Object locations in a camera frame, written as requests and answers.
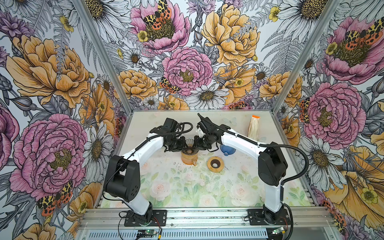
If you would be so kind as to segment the clear grey glass dripper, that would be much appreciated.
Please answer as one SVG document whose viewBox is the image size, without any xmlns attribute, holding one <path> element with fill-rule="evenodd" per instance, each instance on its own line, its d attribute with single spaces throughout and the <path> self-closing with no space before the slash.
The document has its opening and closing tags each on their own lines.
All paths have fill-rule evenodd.
<svg viewBox="0 0 384 240">
<path fill-rule="evenodd" d="M 185 139 L 185 147 L 183 148 L 183 151 L 186 153 L 193 153 L 197 149 L 194 147 L 195 145 L 195 140 L 194 138 L 186 138 Z"/>
</svg>

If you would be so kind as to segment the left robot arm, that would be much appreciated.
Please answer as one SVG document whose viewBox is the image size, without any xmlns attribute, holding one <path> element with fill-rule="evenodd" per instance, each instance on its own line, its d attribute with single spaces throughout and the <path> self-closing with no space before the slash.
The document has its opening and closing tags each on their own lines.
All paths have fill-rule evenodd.
<svg viewBox="0 0 384 240">
<path fill-rule="evenodd" d="M 148 225 L 154 220 L 153 205 L 140 193 L 141 167 L 159 149 L 166 152 L 180 152 L 187 147 L 184 133 L 185 124 L 174 126 L 164 124 L 153 128 L 145 140 L 123 156 L 111 157 L 103 192 L 108 193 L 129 207 L 127 219 L 139 225 Z"/>
</svg>

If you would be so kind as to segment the orange glass carafe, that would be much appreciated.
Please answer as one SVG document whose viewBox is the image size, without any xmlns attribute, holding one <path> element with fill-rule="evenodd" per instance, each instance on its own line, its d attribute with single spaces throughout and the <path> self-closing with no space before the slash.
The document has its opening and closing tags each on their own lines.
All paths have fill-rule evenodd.
<svg viewBox="0 0 384 240">
<path fill-rule="evenodd" d="M 181 160 L 186 165 L 196 166 L 198 161 L 198 152 L 196 153 L 181 152 Z"/>
</svg>

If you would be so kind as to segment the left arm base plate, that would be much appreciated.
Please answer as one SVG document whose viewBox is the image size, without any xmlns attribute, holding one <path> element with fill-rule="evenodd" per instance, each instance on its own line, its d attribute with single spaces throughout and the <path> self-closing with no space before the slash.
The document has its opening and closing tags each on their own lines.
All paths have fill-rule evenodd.
<svg viewBox="0 0 384 240">
<path fill-rule="evenodd" d="M 141 216 L 132 211 L 128 211 L 125 216 L 125 227 L 164 227 L 167 221 L 167 210 L 148 210 Z"/>
</svg>

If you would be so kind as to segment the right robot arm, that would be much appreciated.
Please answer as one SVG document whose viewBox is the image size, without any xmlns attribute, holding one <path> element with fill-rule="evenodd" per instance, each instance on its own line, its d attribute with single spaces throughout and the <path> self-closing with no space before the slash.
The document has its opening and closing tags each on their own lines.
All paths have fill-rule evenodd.
<svg viewBox="0 0 384 240">
<path fill-rule="evenodd" d="M 198 114 L 200 122 L 194 146 L 199 150 L 208 150 L 212 144 L 234 148 L 258 163 L 258 176 L 265 184 L 265 201 L 259 218 L 268 224 L 275 224 L 284 217 L 284 187 L 281 182 L 286 176 L 287 161 L 278 145 L 257 142 L 239 134 L 226 125 L 216 125 L 208 117 Z"/>
</svg>

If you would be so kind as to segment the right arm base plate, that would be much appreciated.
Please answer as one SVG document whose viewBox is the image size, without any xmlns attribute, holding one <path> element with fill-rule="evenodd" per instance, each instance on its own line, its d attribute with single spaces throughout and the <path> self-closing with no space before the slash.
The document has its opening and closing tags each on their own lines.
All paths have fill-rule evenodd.
<svg viewBox="0 0 384 240">
<path fill-rule="evenodd" d="M 268 226 L 268 225 L 284 225 L 287 226 L 291 223 L 291 218 L 286 209 L 282 209 L 278 213 L 267 211 L 264 213 L 263 209 L 248 209 L 247 218 L 251 226 Z"/>
</svg>

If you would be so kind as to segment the coffee filter pack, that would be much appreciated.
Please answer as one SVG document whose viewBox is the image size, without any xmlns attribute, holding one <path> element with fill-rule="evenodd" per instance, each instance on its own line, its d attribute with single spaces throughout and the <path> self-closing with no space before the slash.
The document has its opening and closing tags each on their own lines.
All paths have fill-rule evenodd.
<svg viewBox="0 0 384 240">
<path fill-rule="evenodd" d="M 260 119 L 259 116 L 252 115 L 248 129 L 248 138 L 255 141 L 259 138 Z"/>
</svg>

